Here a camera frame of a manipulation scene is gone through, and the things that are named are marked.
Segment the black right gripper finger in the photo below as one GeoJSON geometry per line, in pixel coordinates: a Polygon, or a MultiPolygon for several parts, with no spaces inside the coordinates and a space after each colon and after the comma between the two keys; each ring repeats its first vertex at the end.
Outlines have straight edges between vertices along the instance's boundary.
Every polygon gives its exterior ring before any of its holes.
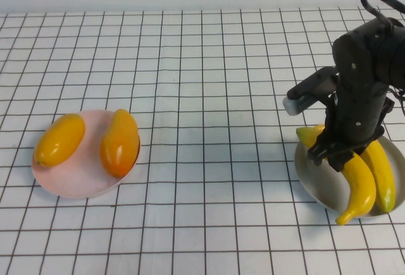
{"type": "Polygon", "coordinates": [[[328,163],[336,172],[341,172],[345,164],[353,157],[354,152],[346,145],[333,144],[328,148],[328,163]]]}
{"type": "Polygon", "coordinates": [[[316,165],[320,165],[323,159],[327,159],[330,165],[336,164],[334,153],[335,140],[331,134],[319,134],[315,136],[315,143],[308,149],[308,159],[316,165]]]}

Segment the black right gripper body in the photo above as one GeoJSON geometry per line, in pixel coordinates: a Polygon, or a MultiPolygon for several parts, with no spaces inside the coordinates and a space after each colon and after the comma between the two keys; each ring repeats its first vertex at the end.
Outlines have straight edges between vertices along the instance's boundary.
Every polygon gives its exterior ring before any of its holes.
{"type": "Polygon", "coordinates": [[[327,106],[327,145],[333,149],[355,149],[368,145],[380,128],[388,85],[350,84],[342,78],[327,106]]]}

